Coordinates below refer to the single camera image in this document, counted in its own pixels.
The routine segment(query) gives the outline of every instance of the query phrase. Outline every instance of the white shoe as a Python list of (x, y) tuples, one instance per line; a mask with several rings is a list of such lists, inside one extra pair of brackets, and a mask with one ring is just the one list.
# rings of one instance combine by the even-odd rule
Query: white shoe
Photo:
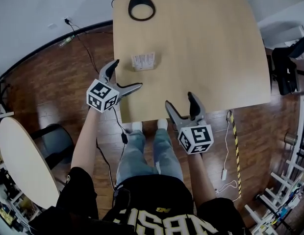
[(132, 131), (141, 131), (142, 132), (142, 122), (132, 123)]
[(165, 129), (165, 130), (167, 130), (167, 125), (168, 125), (168, 123), (167, 123), (166, 119), (159, 119), (157, 121), (157, 128), (158, 129)]

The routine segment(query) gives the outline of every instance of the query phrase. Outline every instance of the black t-shirt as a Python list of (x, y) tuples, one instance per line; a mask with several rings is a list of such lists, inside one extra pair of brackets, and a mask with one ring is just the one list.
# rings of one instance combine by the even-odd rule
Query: black t-shirt
[[(57, 206), (77, 215), (98, 218), (91, 177), (75, 167)], [(103, 221), (130, 224), (143, 235), (248, 235), (249, 230), (231, 200), (216, 198), (193, 211), (193, 199), (184, 183), (164, 175), (136, 176), (117, 186), (115, 206)], [(77, 203), (77, 198), (84, 202)]]

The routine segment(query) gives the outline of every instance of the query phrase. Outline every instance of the person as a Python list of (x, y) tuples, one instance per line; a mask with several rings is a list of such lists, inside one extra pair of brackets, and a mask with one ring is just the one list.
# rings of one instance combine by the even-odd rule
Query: person
[[(90, 108), (74, 150), (67, 183), (56, 205), (91, 219), (98, 219), (92, 175), (99, 118), (100, 113)], [(153, 143), (154, 167), (150, 167), (143, 155), (142, 123), (132, 124), (117, 170), (115, 205), (103, 221), (132, 225), (139, 235), (250, 234), (233, 202), (216, 197), (199, 153), (187, 155), (192, 197), (183, 182), (166, 119), (160, 119), (157, 127)], [(194, 215), (194, 203), (197, 215)]]

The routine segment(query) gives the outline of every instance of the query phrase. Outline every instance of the metal cylinder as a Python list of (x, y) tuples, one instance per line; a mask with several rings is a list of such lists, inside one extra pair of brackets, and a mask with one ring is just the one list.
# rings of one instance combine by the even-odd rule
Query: metal cylinder
[(292, 133), (287, 132), (284, 138), (284, 142), (295, 146), (298, 140), (298, 136)]

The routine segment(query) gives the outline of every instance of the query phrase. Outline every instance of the black sleeve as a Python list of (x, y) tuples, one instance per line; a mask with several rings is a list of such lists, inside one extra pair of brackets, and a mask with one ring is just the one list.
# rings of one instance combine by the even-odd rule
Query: black sleeve
[(60, 193), (56, 207), (80, 216), (98, 219), (97, 194), (92, 178), (79, 167), (74, 167), (68, 174), (67, 183)]
[(216, 198), (203, 203), (197, 210), (197, 216), (210, 223), (219, 232), (251, 234), (230, 199)]

